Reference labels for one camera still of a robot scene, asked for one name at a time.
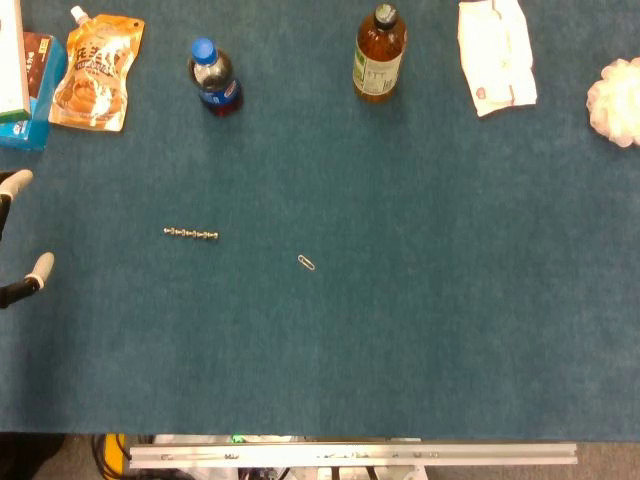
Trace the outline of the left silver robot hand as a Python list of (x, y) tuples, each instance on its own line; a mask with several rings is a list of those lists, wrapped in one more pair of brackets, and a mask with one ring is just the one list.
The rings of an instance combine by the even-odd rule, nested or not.
[[(0, 172), (0, 242), (12, 203), (32, 179), (33, 172), (29, 169)], [(0, 309), (6, 309), (43, 289), (54, 264), (54, 254), (45, 252), (38, 258), (33, 270), (22, 280), (0, 286)]]

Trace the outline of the orange spout pouch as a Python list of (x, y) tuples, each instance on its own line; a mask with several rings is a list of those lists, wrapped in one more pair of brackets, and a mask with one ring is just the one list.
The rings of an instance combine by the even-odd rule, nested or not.
[(138, 18), (71, 9), (77, 28), (67, 39), (67, 69), (52, 98), (48, 121), (101, 132), (122, 130), (128, 105), (126, 80), (144, 33)]

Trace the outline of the amber tea bottle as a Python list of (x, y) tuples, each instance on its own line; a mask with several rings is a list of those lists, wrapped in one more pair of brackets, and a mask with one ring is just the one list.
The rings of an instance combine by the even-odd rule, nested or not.
[(358, 96), (383, 103), (393, 95), (407, 43), (408, 29), (397, 7), (378, 4), (356, 36), (352, 83)]

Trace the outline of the blue cap cola bottle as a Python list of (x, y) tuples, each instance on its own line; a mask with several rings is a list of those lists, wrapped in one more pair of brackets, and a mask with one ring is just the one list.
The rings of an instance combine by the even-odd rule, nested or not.
[(241, 108), (242, 86), (231, 59), (212, 39), (200, 37), (192, 42), (188, 71), (200, 101), (212, 114), (223, 117)]

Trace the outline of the white carton box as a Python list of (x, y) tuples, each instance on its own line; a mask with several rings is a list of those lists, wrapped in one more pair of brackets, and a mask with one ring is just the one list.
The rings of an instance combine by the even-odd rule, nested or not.
[(31, 117), (20, 0), (0, 0), (0, 124)]

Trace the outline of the silver bead chain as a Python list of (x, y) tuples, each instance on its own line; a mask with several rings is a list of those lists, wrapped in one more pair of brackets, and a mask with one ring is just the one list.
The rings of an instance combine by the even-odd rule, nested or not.
[(189, 230), (189, 229), (178, 228), (178, 227), (164, 227), (163, 233), (165, 235), (172, 236), (172, 237), (182, 237), (182, 238), (190, 238), (190, 239), (213, 240), (213, 241), (217, 241), (219, 239), (218, 232)]

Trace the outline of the white wet wipes pack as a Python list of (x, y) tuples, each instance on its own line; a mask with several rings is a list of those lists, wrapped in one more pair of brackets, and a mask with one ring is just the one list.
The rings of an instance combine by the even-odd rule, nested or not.
[(457, 39), (480, 118), (537, 102), (527, 21), (518, 0), (460, 2)]

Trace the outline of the aluminium extrusion rail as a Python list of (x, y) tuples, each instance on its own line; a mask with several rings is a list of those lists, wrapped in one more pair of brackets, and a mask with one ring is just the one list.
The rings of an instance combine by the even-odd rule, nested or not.
[(133, 469), (575, 465), (574, 443), (289, 442), (154, 444), (130, 450)]

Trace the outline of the blue and brown snack box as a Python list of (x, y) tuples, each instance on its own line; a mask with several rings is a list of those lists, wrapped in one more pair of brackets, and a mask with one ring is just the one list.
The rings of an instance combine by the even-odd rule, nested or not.
[(53, 94), (66, 71), (67, 56), (53, 35), (25, 31), (23, 39), (31, 118), (0, 123), (0, 146), (43, 151)]

